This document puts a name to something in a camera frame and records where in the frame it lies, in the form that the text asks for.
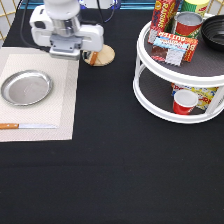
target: can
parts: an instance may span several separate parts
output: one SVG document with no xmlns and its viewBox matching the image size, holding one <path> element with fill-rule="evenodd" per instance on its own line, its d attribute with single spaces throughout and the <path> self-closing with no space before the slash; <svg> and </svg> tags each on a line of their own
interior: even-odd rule
<svg viewBox="0 0 224 224">
<path fill-rule="evenodd" d="M 176 35 L 197 39 L 203 18 L 194 12 L 181 12 L 176 16 Z"/>
<path fill-rule="evenodd" d="M 209 0 L 185 0 L 183 2 L 181 12 L 195 12 L 204 17 Z"/>
</svg>

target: snack box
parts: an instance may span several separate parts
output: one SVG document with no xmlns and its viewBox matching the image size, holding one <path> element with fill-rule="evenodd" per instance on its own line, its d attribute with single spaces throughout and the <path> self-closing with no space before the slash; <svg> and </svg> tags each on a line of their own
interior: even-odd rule
<svg viewBox="0 0 224 224">
<path fill-rule="evenodd" d="M 196 50 L 196 47 L 198 45 L 198 40 L 196 39 L 192 39 L 192 38 L 187 38 L 187 37 L 182 37 L 182 36 L 178 36 L 178 35 L 174 35 L 171 33 L 165 33 L 165 32 L 159 32 L 158 36 L 160 37 L 167 37 L 171 40 L 177 40 L 177 41 L 181 41 L 183 43 L 188 44 L 188 49 L 187 52 L 184 56 L 184 61 L 188 61 L 191 62 L 192 57 L 194 55 L 194 52 Z"/>
<path fill-rule="evenodd" d="M 151 58 L 156 61 L 180 66 L 187 51 L 188 44 L 165 37 L 157 37 L 154 41 Z"/>
<path fill-rule="evenodd" d="M 184 86 L 184 85 L 179 85 L 179 84 L 172 84 L 173 91 L 172 91 L 172 96 L 174 94 L 181 90 L 181 89 L 187 89 L 190 90 L 194 93 L 198 94 L 198 105 L 196 107 L 206 110 L 209 106 L 209 104 L 212 101 L 212 98 L 216 94 L 218 87 L 213 87 L 213 88 L 196 88 L 196 87 L 189 87 L 189 86 Z"/>
<path fill-rule="evenodd" d="M 157 32 L 164 31 L 173 16 L 176 0 L 157 0 L 152 15 L 148 43 L 153 44 Z"/>
</svg>

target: cardboard box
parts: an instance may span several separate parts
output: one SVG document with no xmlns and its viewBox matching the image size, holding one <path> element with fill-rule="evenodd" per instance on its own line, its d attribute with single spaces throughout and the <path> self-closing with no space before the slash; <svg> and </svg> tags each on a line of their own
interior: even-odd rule
<svg viewBox="0 0 224 224">
<path fill-rule="evenodd" d="M 164 31 L 166 25 L 174 15 L 176 0 L 157 0 L 152 15 L 148 43 L 153 44 L 157 32 Z"/>
<path fill-rule="evenodd" d="M 191 62 L 192 57 L 194 55 L 194 52 L 196 50 L 196 47 L 198 45 L 198 40 L 174 35 L 174 34 L 171 34 L 171 33 L 165 33 L 165 32 L 159 32 L 158 36 L 169 38 L 171 40 L 176 40 L 178 42 L 181 41 L 182 43 L 188 44 L 189 46 L 188 46 L 187 52 L 184 56 L 184 61 Z"/>
<path fill-rule="evenodd" d="M 174 96 L 174 94 L 181 89 L 187 89 L 194 93 L 197 93 L 199 101 L 198 101 L 198 105 L 196 107 L 198 107 L 202 110 L 206 110 L 208 108 L 209 104 L 212 101 L 212 98 L 214 97 L 214 95 L 216 94 L 216 92 L 218 90 L 218 87 L 196 88 L 196 87 L 189 87 L 189 86 L 173 84 L 173 83 L 172 83 L 172 87 L 173 87 L 172 96 Z"/>
</svg>

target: wooden object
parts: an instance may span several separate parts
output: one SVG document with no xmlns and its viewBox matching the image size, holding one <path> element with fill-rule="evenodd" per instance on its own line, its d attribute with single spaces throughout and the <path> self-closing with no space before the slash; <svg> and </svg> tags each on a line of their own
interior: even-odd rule
<svg viewBox="0 0 224 224">
<path fill-rule="evenodd" d="M 103 45 L 103 49 L 100 52 L 91 52 L 89 57 L 85 59 L 84 61 L 91 66 L 104 66 L 110 64 L 115 57 L 115 52 L 114 50 L 108 46 L 108 45 Z"/>
<path fill-rule="evenodd" d="M 18 124 L 0 124 L 0 129 L 18 129 Z"/>
</svg>

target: metal plate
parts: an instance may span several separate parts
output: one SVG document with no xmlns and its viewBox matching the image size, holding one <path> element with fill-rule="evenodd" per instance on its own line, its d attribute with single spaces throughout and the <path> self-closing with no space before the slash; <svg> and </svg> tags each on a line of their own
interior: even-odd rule
<svg viewBox="0 0 224 224">
<path fill-rule="evenodd" d="M 27 106 L 44 99 L 51 91 L 51 78 L 41 71 L 18 72 L 5 80 L 1 87 L 2 97 L 16 106 Z"/>
</svg>

